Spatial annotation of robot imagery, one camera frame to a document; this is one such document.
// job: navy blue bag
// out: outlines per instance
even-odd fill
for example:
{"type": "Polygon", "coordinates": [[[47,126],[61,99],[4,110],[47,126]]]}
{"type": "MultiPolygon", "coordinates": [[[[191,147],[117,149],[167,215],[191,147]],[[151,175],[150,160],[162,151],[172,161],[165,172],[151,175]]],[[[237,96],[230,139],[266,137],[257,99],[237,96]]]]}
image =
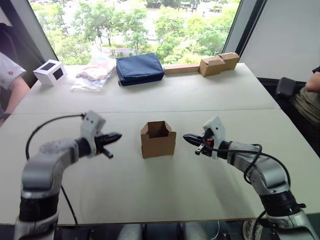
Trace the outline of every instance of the navy blue bag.
{"type": "Polygon", "coordinates": [[[160,81],[165,71],[154,53],[116,59],[116,71],[122,86],[160,81]]]}

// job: white box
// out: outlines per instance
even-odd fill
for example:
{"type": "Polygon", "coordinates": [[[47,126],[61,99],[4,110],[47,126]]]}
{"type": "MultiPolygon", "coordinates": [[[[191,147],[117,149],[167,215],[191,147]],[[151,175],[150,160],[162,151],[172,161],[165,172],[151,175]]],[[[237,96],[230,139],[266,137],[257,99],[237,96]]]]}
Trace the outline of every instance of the white box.
{"type": "Polygon", "coordinates": [[[42,84],[49,86],[56,85],[58,80],[67,75],[63,63],[51,59],[34,70],[33,73],[42,84]]]}

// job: plastic bag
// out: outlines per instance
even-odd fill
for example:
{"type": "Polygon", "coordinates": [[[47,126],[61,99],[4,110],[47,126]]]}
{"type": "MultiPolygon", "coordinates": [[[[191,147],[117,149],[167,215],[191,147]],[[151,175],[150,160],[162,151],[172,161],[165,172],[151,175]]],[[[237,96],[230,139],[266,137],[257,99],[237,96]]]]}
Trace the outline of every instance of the plastic bag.
{"type": "Polygon", "coordinates": [[[116,60],[92,47],[91,61],[75,76],[71,90],[99,92],[115,72],[116,60]]]}

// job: white wall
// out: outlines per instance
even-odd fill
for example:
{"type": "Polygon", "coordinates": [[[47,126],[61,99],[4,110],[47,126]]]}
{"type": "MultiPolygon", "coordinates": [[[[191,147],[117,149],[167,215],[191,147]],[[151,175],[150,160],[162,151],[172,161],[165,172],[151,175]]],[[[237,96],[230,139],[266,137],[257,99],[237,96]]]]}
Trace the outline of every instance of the white wall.
{"type": "Polygon", "coordinates": [[[0,23],[5,23],[11,26],[11,23],[9,22],[7,16],[5,15],[1,7],[0,7],[0,23]]]}
{"type": "Polygon", "coordinates": [[[268,0],[240,62],[256,77],[307,81],[320,65],[320,0],[268,0]]]}

